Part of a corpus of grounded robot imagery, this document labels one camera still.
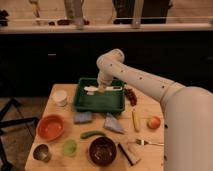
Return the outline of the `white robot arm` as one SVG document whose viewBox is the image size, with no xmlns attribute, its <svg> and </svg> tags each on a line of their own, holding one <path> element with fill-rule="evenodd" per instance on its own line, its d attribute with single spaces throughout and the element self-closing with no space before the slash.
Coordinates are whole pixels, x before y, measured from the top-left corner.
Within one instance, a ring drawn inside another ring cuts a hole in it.
<svg viewBox="0 0 213 171">
<path fill-rule="evenodd" d="M 97 59 L 98 84 L 118 78 L 160 103 L 164 116 L 164 171 L 213 171 L 213 93 L 186 87 L 124 64 L 113 49 Z"/>
</svg>

